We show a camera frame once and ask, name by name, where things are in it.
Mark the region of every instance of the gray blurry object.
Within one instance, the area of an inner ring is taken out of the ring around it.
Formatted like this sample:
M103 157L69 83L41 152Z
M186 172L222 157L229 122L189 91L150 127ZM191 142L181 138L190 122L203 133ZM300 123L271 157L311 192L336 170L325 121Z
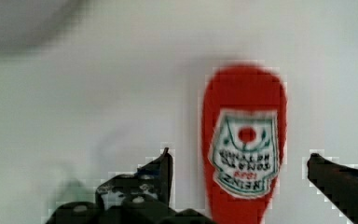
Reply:
M0 49L33 47L54 36L83 0L0 0Z

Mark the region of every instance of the white label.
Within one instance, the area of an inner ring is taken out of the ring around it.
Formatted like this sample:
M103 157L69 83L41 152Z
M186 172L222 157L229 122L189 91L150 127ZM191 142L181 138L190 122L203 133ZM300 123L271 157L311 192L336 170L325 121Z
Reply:
M216 168L213 180L234 197L268 194L279 169L277 143L276 111L223 110L209 153Z

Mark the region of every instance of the black object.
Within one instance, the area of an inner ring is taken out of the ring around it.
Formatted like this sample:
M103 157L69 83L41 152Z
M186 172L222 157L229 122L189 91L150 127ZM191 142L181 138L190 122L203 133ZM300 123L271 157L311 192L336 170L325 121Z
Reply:
M317 153L311 154L307 166L310 182L358 224L358 169L333 163Z
M66 203L57 208L47 224L96 223L101 212L94 203Z
M97 188L94 203L59 207L47 224L214 224L192 210L180 213L168 204L172 156L168 149L134 175L117 175Z
M168 148L154 161L138 168L134 175L117 175L97 188L95 202L104 210L121 206L134 195L148 194L162 203L169 204L172 186L172 156Z

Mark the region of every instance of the red circle logo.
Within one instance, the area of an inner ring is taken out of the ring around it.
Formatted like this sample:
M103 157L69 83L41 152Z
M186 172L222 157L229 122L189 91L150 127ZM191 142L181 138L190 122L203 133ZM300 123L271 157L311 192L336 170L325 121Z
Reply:
M238 133L238 137L244 143L250 143L255 140L255 130L253 128L242 128Z

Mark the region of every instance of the white surface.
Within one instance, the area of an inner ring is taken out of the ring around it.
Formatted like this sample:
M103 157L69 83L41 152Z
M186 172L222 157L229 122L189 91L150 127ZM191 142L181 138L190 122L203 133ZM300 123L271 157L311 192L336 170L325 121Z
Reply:
M103 0L73 28L0 55L0 223L43 223L49 207L92 200L101 179L164 144L173 206L203 209L201 96L213 69L238 59L288 86L287 164L266 223L347 223L303 165L315 148L358 164L358 2Z

